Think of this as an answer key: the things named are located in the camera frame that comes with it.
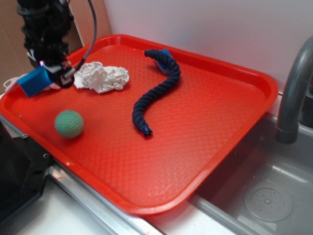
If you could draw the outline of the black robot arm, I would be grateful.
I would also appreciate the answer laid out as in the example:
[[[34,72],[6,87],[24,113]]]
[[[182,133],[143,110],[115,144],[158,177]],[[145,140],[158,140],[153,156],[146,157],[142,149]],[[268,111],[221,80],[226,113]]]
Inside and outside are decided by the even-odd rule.
[[[44,66],[49,79],[61,88],[74,83],[68,43],[68,35],[74,19],[66,0],[19,0],[17,13],[22,16],[21,30],[25,36],[24,47],[31,65]]]

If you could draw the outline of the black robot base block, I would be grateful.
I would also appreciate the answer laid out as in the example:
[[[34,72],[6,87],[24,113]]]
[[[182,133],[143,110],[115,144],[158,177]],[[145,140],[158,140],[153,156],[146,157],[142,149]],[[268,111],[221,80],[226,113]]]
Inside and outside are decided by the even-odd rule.
[[[0,124],[0,224],[43,194],[51,154],[31,137],[12,137]]]

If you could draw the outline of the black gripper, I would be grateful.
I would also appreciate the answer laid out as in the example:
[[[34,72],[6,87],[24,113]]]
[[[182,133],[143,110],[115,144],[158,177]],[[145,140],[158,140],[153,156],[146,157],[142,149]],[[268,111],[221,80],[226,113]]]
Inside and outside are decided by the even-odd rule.
[[[47,67],[48,77],[53,83],[60,88],[69,88],[73,85],[74,69],[67,60],[69,55],[67,42],[37,42],[25,36],[24,47],[33,68],[37,68],[43,63]]]

